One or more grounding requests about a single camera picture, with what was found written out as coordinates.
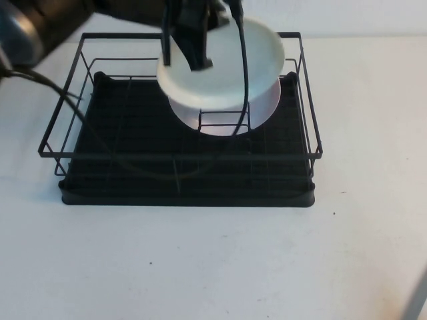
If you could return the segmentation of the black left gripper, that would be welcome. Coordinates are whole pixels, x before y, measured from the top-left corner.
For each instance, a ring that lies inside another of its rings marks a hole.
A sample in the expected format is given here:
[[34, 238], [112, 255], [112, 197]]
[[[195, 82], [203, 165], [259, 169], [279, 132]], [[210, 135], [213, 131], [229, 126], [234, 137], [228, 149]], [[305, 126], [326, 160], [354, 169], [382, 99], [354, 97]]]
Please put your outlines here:
[[163, 65], [171, 64], [170, 34], [177, 29], [175, 42], [191, 71], [203, 71], [213, 66], [206, 55], [207, 32], [230, 24], [221, 1], [163, 1], [162, 54]]

